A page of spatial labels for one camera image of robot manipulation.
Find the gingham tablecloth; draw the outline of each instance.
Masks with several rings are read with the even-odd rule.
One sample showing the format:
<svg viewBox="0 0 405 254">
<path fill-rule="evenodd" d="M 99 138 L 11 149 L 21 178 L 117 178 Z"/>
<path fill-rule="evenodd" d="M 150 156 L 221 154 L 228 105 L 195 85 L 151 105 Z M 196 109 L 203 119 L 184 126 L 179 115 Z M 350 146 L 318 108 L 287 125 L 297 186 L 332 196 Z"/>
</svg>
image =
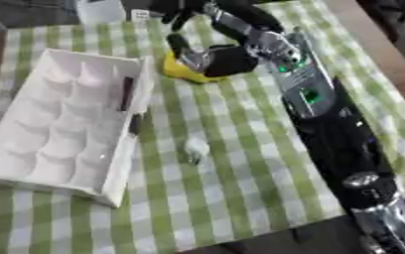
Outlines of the gingham tablecloth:
<svg viewBox="0 0 405 254">
<path fill-rule="evenodd" d="M 405 100 L 320 0 L 262 5 L 320 46 L 384 146 L 405 191 Z M 120 57 L 167 50 L 158 20 L 11 30 L 0 71 L 0 117 L 44 48 Z M 203 17 L 192 46 L 225 43 Z M 256 236 L 342 214 L 309 159 L 271 74 L 259 67 L 216 84 L 160 76 L 143 123 L 123 204 L 112 209 L 55 192 L 0 187 L 0 253 L 170 253 Z M 189 136 L 208 141 L 198 167 Z"/>
</svg>

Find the black cable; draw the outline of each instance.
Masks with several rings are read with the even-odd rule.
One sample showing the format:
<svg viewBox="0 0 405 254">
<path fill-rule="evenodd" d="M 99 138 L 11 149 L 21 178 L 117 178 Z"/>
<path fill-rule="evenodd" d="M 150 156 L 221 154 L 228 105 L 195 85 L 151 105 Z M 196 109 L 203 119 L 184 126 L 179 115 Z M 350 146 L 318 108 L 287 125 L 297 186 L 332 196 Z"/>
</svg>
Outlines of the black cable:
<svg viewBox="0 0 405 254">
<path fill-rule="evenodd" d="M 22 3 L 22 2 L 8 1 L 8 0 L 0 0 L 0 2 L 2 2 L 4 4 L 20 6 L 20 7 L 26 7 L 26 8 L 56 9 L 56 10 L 61 10 L 61 11 L 69 12 L 69 13 L 72 13 L 72 14 L 76 14 L 75 10 L 67 8 L 66 6 L 57 5 L 57 4 L 34 3 L 33 1 L 29 1 L 27 3 Z"/>
</svg>

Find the egg carton cup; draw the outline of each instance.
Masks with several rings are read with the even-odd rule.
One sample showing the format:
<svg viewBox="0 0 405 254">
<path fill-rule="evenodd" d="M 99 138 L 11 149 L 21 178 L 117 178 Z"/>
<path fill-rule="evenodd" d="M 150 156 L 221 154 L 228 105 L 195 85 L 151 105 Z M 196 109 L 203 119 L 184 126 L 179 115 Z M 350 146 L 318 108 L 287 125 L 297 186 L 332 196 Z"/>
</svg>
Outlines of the egg carton cup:
<svg viewBox="0 0 405 254">
<path fill-rule="evenodd" d="M 155 75 L 151 58 L 46 49 L 0 122 L 0 184 L 118 207 Z"/>
</svg>

